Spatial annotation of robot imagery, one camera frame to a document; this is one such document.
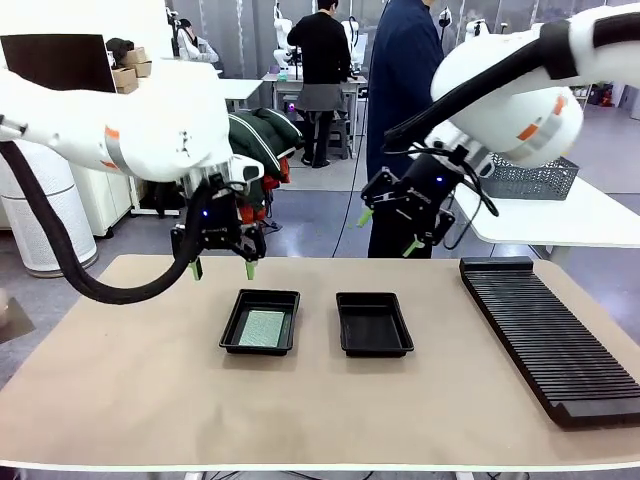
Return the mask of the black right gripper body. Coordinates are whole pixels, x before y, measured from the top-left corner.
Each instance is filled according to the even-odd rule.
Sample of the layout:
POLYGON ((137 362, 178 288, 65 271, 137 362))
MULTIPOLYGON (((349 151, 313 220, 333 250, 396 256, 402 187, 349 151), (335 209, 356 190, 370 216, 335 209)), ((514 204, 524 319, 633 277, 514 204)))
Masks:
POLYGON ((458 185, 458 168, 432 154, 389 157, 384 167, 393 179, 395 198, 384 208, 384 232, 432 233, 443 202, 458 185))

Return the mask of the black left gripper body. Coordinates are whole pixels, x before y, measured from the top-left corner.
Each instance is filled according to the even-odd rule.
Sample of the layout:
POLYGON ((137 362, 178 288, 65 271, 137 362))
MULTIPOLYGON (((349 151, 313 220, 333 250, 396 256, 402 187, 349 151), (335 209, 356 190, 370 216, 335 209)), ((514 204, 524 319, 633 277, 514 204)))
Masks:
POLYGON ((232 189, 199 187, 189 207, 189 228, 199 250, 240 250, 242 222, 232 189))

